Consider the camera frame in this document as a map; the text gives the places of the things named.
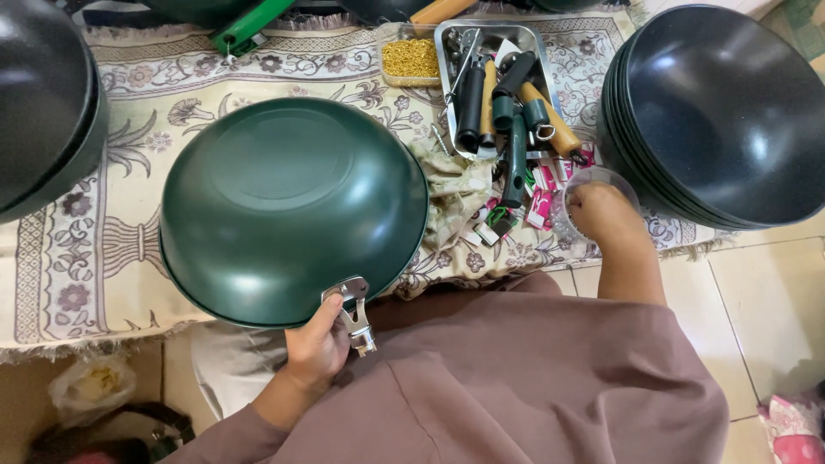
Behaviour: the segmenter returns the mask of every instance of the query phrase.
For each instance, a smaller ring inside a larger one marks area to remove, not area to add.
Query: brown sleeve
[[[266,462],[289,432],[266,422],[252,405],[209,427],[159,464],[253,464]]]

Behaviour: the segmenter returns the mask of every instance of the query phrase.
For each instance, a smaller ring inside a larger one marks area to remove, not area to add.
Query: hand
[[[326,391],[350,351],[347,327],[338,318],[342,304],[341,295],[332,295],[304,327],[285,330],[289,361],[276,376],[291,376],[300,386]]]
[[[569,205],[573,223],[602,251],[652,245],[644,220],[612,185],[598,181],[580,185],[573,189]]]

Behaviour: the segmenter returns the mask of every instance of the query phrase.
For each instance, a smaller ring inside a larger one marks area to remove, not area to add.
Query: stacked black wok
[[[101,161],[109,109],[78,28],[45,0],[0,8],[0,223],[69,192]]]
[[[725,230],[825,204],[825,87],[779,36],[706,5],[651,19],[608,69],[605,163],[657,211]]]

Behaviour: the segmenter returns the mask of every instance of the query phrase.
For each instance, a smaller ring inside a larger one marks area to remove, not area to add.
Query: green tool
[[[261,0],[227,26],[209,34],[209,39],[215,48],[226,56],[243,56],[266,42],[261,29],[290,7],[294,1]]]

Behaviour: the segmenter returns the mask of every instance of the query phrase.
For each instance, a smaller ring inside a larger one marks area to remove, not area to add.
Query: tile floor
[[[739,236],[699,262],[662,261],[667,300],[682,328],[728,397],[732,423],[723,464],[771,464],[757,402],[796,392],[825,378],[825,213],[790,227]],[[567,295],[595,297],[598,265],[551,273]],[[196,432],[215,417],[191,369],[189,334],[133,356],[142,399],[163,399],[190,414]],[[30,439],[51,420],[45,386],[71,360],[0,366],[0,462],[17,463]],[[152,424],[139,424],[148,436]],[[132,423],[119,430],[134,430]]]

